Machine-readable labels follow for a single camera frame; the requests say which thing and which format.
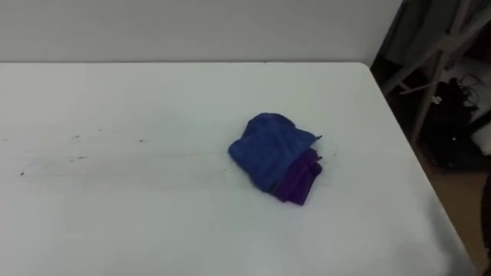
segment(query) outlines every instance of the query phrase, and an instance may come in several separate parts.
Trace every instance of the blue towel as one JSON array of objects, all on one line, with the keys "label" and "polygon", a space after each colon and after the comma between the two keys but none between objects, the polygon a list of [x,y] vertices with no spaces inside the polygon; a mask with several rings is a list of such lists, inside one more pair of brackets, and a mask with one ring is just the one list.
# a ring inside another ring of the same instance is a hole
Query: blue towel
[{"label": "blue towel", "polygon": [[319,138],[297,129],[280,114],[261,113],[247,123],[242,137],[230,145],[229,154],[252,182],[267,192]]}]

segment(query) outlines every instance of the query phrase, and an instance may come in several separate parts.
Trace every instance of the wooden floor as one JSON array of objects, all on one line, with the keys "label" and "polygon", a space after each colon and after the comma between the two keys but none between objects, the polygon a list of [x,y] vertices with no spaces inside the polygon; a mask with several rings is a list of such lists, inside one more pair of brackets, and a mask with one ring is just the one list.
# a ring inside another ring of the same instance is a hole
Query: wooden floor
[{"label": "wooden floor", "polygon": [[487,174],[445,172],[429,164],[422,154],[417,156],[477,271],[483,271],[487,259],[480,228],[480,200]]}]

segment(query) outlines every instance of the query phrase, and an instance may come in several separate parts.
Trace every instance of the white wall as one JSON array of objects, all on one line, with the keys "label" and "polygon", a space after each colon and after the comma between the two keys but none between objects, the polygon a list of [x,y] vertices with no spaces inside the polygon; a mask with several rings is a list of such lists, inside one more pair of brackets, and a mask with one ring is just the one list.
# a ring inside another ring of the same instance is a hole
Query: white wall
[{"label": "white wall", "polygon": [[0,0],[0,61],[361,61],[401,0]]}]

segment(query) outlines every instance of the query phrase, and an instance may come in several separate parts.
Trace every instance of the crumpled towel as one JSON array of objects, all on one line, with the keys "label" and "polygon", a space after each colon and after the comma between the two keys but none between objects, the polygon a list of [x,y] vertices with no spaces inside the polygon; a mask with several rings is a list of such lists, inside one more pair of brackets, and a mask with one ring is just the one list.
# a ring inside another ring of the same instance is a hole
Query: crumpled towel
[{"label": "crumpled towel", "polygon": [[247,123],[242,137],[230,145],[229,154],[255,186],[268,192],[320,138],[297,129],[280,114],[261,113]]},{"label": "crumpled towel", "polygon": [[322,159],[314,149],[307,149],[288,168],[283,179],[278,181],[271,194],[282,202],[290,201],[304,205],[315,178],[322,172],[317,163]]}]

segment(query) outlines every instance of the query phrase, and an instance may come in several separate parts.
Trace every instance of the table surface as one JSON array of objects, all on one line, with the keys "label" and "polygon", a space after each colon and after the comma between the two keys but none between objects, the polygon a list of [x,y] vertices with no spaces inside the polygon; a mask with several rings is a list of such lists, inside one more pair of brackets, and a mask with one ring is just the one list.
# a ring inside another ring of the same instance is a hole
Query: table surface
[{"label": "table surface", "polygon": [[[247,121],[323,135],[304,207],[227,154]],[[0,64],[0,273],[471,275],[367,67]]]}]

